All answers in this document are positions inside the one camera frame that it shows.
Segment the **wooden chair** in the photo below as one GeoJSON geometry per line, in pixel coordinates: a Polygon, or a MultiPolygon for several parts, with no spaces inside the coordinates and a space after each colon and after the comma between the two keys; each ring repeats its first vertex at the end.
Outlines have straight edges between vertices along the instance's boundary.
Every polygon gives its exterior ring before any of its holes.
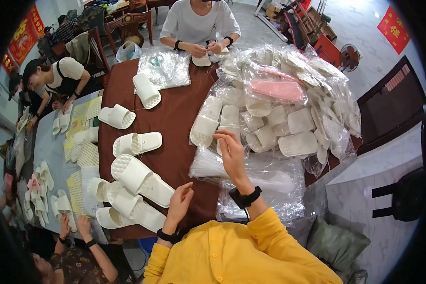
{"type": "Polygon", "coordinates": [[[117,48],[115,47],[114,40],[112,39],[111,30],[119,28],[121,33],[122,44],[125,42],[125,39],[130,36],[138,36],[140,38],[139,46],[142,48],[143,45],[143,36],[139,32],[139,24],[147,22],[148,24],[148,37],[150,44],[153,45],[153,18],[152,11],[147,11],[143,13],[128,13],[120,18],[113,20],[104,25],[106,29],[106,35],[114,54],[117,54],[117,48]]]}
{"type": "Polygon", "coordinates": [[[86,63],[85,70],[87,70],[92,76],[100,73],[96,77],[98,82],[105,84],[107,79],[107,74],[110,72],[109,64],[107,63],[106,55],[101,45],[101,38],[99,37],[98,27],[94,27],[89,30],[89,43],[90,43],[90,59],[86,63]],[[93,57],[96,57],[96,61],[102,62],[102,68],[91,64],[93,57]]]}

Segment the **black cap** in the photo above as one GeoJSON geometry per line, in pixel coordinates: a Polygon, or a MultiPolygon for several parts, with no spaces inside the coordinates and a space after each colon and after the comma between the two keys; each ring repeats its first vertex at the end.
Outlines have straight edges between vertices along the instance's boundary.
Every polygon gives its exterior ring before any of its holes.
{"type": "Polygon", "coordinates": [[[34,72],[36,67],[43,65],[43,64],[44,64],[44,60],[39,59],[39,58],[33,59],[30,62],[28,62],[27,66],[25,66],[25,69],[23,70],[23,74],[22,74],[22,81],[23,81],[24,87],[27,87],[28,79],[30,78],[30,76],[32,75],[32,73],[34,72]]]}

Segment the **brown tablecloth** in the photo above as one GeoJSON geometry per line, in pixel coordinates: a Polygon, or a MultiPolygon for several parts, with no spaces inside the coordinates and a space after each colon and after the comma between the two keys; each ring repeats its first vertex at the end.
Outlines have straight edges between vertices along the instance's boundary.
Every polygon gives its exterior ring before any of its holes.
{"type": "MultiPolygon", "coordinates": [[[[142,162],[170,186],[176,189],[187,182],[194,182],[194,196],[181,227],[191,227],[215,219],[219,186],[188,177],[189,166],[193,162],[196,146],[189,145],[189,131],[208,91],[217,80],[217,64],[199,68],[191,63],[189,73],[191,85],[160,90],[162,100],[151,110],[143,109],[142,103],[134,94],[132,78],[138,69],[138,59],[116,64],[110,71],[102,98],[103,107],[120,104],[135,111],[136,119],[127,129],[113,128],[99,124],[99,174],[102,179],[112,180],[110,165],[115,157],[112,145],[118,137],[136,132],[157,131],[163,136],[163,145],[142,155],[142,162]]],[[[167,209],[146,201],[159,211],[167,214],[167,209]]],[[[110,230],[112,240],[139,239],[156,234],[140,225],[110,230]]]]}

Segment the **table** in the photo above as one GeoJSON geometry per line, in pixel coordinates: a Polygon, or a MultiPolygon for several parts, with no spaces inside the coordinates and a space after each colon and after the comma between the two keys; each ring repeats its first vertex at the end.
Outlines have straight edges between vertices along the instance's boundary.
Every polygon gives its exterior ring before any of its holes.
{"type": "MultiPolygon", "coordinates": [[[[160,132],[163,145],[142,155],[142,162],[159,174],[170,186],[176,189],[187,182],[193,182],[194,196],[180,227],[192,227],[215,219],[219,186],[188,177],[196,146],[189,145],[189,131],[193,125],[210,87],[217,80],[217,64],[199,68],[191,63],[189,73],[191,85],[160,90],[162,100],[151,110],[144,110],[142,103],[134,94],[132,78],[138,69],[138,59],[125,61],[112,67],[104,89],[101,107],[113,107],[120,104],[135,111],[136,119],[127,129],[113,128],[105,123],[99,124],[99,175],[102,179],[112,180],[110,165],[115,157],[112,145],[118,137],[136,132],[160,132]]],[[[146,202],[167,214],[167,209],[152,201],[146,202]]],[[[110,230],[111,240],[139,239],[156,234],[140,225],[110,230]]]]}
{"type": "MultiPolygon", "coordinates": [[[[82,98],[76,99],[73,103],[73,111],[71,116],[74,114],[74,106],[85,103],[91,99],[98,97],[99,91],[92,94],[88,94],[82,98]]],[[[68,185],[66,184],[66,179],[68,179],[71,174],[80,170],[80,167],[77,163],[71,161],[65,162],[64,150],[63,150],[63,141],[66,139],[65,133],[58,133],[57,135],[52,135],[52,124],[54,116],[58,111],[53,111],[50,114],[43,117],[38,123],[38,129],[36,132],[35,147],[34,147],[34,159],[33,159],[33,170],[41,164],[44,160],[49,166],[53,181],[55,186],[52,191],[47,191],[47,199],[49,205],[49,212],[47,213],[49,218],[49,224],[46,224],[45,229],[50,230],[55,233],[60,233],[60,223],[55,218],[50,203],[50,197],[55,195],[58,196],[58,190],[64,190],[68,199],[71,200],[68,185]]],[[[92,236],[93,238],[101,243],[106,244],[107,239],[102,231],[102,227],[98,224],[96,219],[90,219],[92,226],[92,236]]],[[[77,239],[82,239],[79,233],[79,229],[76,233],[72,233],[77,239]]]]}

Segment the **woman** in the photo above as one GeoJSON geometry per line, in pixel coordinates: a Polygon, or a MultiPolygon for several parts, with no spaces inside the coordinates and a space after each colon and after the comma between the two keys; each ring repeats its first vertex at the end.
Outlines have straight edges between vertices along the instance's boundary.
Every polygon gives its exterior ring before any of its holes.
{"type": "Polygon", "coordinates": [[[61,231],[54,255],[47,262],[33,254],[37,275],[44,284],[106,284],[117,280],[118,271],[101,247],[93,241],[90,234],[90,222],[83,216],[77,217],[78,229],[90,252],[81,248],[67,248],[63,243],[71,232],[68,218],[63,215],[60,220],[61,231]]]}
{"type": "Polygon", "coordinates": [[[40,60],[31,60],[23,71],[22,80],[30,90],[45,86],[45,92],[55,94],[52,108],[62,108],[63,114],[75,99],[104,88],[71,57],[62,58],[51,66],[43,65],[40,60]]]}
{"type": "MultiPolygon", "coordinates": [[[[213,137],[219,140],[224,169],[239,193],[254,193],[239,139],[228,130],[218,130],[213,137]]],[[[193,196],[191,186],[180,186],[170,199],[160,238],[145,267],[144,284],[342,283],[326,264],[287,233],[276,212],[259,194],[247,207],[251,219],[248,225],[209,221],[191,229],[173,245],[167,240],[174,237],[187,212],[193,196]]]]}
{"type": "Polygon", "coordinates": [[[36,93],[35,91],[24,88],[22,76],[18,73],[12,73],[9,77],[9,98],[14,96],[14,94],[18,93],[19,101],[18,101],[18,111],[19,115],[17,118],[17,123],[20,120],[20,117],[23,115],[23,110],[29,106],[29,112],[34,116],[30,120],[30,127],[33,127],[35,123],[50,113],[52,111],[52,107],[49,104],[51,100],[51,95],[47,92],[43,92],[41,95],[36,93]]]}
{"type": "Polygon", "coordinates": [[[201,58],[208,51],[220,53],[236,42],[240,34],[240,27],[226,2],[179,0],[167,14],[160,41],[201,58]],[[224,37],[222,41],[216,41],[216,32],[224,37]]]}

